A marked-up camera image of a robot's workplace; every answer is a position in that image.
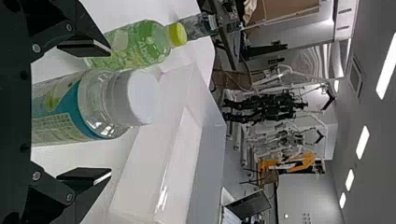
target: bottle label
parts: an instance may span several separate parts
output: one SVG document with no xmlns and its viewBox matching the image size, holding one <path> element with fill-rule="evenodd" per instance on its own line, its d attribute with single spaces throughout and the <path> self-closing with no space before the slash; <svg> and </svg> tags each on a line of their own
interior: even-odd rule
<svg viewBox="0 0 396 224">
<path fill-rule="evenodd" d="M 32 143 L 53 146 L 100 139 L 84 123 L 78 109 L 78 86 L 87 72 L 33 86 Z"/>
</svg>

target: wall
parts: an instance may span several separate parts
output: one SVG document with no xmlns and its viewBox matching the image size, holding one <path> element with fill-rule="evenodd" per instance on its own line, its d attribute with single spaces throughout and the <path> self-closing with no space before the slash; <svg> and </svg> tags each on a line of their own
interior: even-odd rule
<svg viewBox="0 0 396 224">
<path fill-rule="evenodd" d="M 303 213 L 309 213 L 312 224 L 344 224 L 331 171 L 327 168 L 326 172 L 319 179 L 315 175 L 280 176 L 279 224 L 303 223 Z"/>
<path fill-rule="evenodd" d="M 333 0 L 321 1 L 320 12 L 291 21 L 261 26 L 249 36 L 252 46 L 271 45 L 281 40 L 289 49 L 333 40 Z"/>
</svg>

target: metal frame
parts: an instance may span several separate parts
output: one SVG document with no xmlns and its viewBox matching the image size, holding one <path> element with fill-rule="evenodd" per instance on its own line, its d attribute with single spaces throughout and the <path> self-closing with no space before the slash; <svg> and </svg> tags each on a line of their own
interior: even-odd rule
<svg viewBox="0 0 396 224">
<path fill-rule="evenodd" d="M 79 223 L 111 175 L 109 170 L 100 170 L 106 178 L 93 185 L 90 175 L 98 170 L 78 169 L 67 181 L 61 176 L 56 180 L 30 161 L 30 64 L 66 40 L 101 44 L 74 42 L 60 48 L 79 57 L 109 56 L 110 45 L 78 0 L 4 0 L 0 1 L 0 18 L 4 31 L 0 35 L 0 223 Z"/>
</svg>

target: white table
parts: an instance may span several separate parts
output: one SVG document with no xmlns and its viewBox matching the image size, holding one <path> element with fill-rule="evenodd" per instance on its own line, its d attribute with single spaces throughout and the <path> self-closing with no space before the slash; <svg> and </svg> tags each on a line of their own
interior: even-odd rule
<svg viewBox="0 0 396 224">
<path fill-rule="evenodd" d="M 81 0 L 96 24 L 106 32 L 122 25 L 152 19 L 168 24 L 183 17 L 199 13 L 195 0 Z M 160 65 L 167 72 L 189 63 L 196 63 L 206 86 L 210 81 L 215 51 L 210 38 L 203 38 L 187 46 L 174 49 L 170 57 Z M 33 82 L 61 77 L 86 70 L 81 59 L 57 49 L 52 49 L 32 65 Z M 112 180 L 93 206 L 83 223 L 106 223 L 108 210 L 125 162 L 133 147 L 139 129 L 134 128 L 119 139 L 57 147 L 33 148 L 32 160 L 51 175 L 59 175 L 76 167 L 108 167 L 113 170 Z"/>
</svg>

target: ceiling light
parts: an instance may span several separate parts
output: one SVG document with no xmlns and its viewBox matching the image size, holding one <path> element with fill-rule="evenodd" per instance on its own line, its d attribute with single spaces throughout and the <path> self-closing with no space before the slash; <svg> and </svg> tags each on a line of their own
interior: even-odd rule
<svg viewBox="0 0 396 224">
<path fill-rule="evenodd" d="M 340 206 L 341 206 L 341 208 L 344 208 L 344 205 L 346 205 L 346 202 L 347 202 L 347 196 L 343 192 L 341 194 L 341 198 L 340 198 Z"/>
<path fill-rule="evenodd" d="M 393 35 L 392 42 L 388 50 L 387 58 L 382 67 L 381 75 L 379 76 L 378 84 L 376 85 L 376 93 L 381 100 L 384 99 L 385 92 L 387 92 L 390 79 L 396 66 L 396 34 Z"/>
<path fill-rule="evenodd" d="M 370 133 L 369 130 L 367 129 L 367 126 L 363 127 L 363 130 L 361 131 L 361 138 L 359 139 L 358 147 L 356 148 L 356 155 L 358 156 L 358 159 L 361 160 L 361 157 L 363 156 L 364 149 L 366 149 L 367 141 L 369 140 Z"/>
<path fill-rule="evenodd" d="M 350 52 L 350 45 L 351 45 L 351 43 L 352 43 L 352 39 L 349 38 L 349 39 L 347 40 L 346 58 L 349 58 L 349 52 Z"/>
<path fill-rule="evenodd" d="M 340 81 L 339 80 L 335 80 L 334 81 L 334 90 L 335 92 L 338 92 L 338 87 L 340 86 Z"/>
<path fill-rule="evenodd" d="M 350 188 L 352 187 L 353 180 L 355 179 L 355 175 L 353 174 L 352 169 L 349 170 L 349 174 L 347 175 L 346 178 L 346 190 L 350 191 Z"/>
</svg>

